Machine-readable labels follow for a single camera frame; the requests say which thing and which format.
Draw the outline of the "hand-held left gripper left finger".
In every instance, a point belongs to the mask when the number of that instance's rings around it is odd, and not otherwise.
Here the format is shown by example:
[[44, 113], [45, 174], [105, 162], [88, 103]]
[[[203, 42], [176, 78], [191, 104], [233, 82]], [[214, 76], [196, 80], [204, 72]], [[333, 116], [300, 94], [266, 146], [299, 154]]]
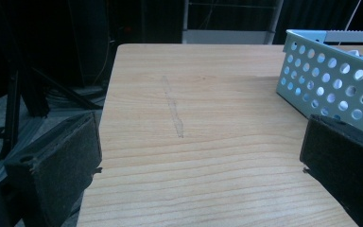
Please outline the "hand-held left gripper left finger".
[[26, 227], [61, 227], [102, 161], [94, 113], [70, 117], [4, 162]]

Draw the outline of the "light blue perforated plastic basket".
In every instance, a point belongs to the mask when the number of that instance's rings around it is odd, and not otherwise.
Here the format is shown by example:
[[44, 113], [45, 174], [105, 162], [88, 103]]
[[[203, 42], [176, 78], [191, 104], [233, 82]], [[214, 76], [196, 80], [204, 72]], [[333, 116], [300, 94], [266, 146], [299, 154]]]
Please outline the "light blue perforated plastic basket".
[[363, 131], [363, 31], [289, 29], [276, 92], [304, 116], [321, 114]]

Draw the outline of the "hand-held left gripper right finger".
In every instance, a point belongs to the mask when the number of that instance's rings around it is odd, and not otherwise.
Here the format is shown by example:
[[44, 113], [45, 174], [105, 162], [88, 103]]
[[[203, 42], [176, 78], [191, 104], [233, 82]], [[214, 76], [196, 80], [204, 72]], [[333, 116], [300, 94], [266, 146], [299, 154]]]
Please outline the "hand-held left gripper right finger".
[[334, 118], [311, 115], [300, 161], [346, 213], [363, 227], [363, 131]]

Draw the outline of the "black metal tripod stand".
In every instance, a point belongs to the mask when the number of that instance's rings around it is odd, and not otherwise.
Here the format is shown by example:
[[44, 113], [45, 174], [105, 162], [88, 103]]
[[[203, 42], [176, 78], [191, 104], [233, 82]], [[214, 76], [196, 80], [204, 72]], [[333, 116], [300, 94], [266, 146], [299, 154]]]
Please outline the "black metal tripod stand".
[[44, 117], [49, 113], [48, 102], [41, 82], [55, 88], [82, 109], [102, 109], [102, 106], [94, 104], [71, 88], [60, 84], [40, 69], [33, 68], [32, 71], [36, 75], [34, 79], [30, 74], [25, 74], [17, 69], [10, 73], [5, 126], [0, 127], [0, 139], [3, 141], [0, 160], [4, 160], [18, 143], [20, 98], [25, 102], [32, 117]]

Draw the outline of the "grey metal rack frame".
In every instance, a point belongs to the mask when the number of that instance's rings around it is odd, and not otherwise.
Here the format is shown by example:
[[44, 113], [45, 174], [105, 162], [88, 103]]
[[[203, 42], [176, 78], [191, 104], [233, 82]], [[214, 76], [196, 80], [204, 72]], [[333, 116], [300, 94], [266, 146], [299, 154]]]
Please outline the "grey metal rack frame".
[[184, 44], [272, 44], [284, 0], [184, 0]]

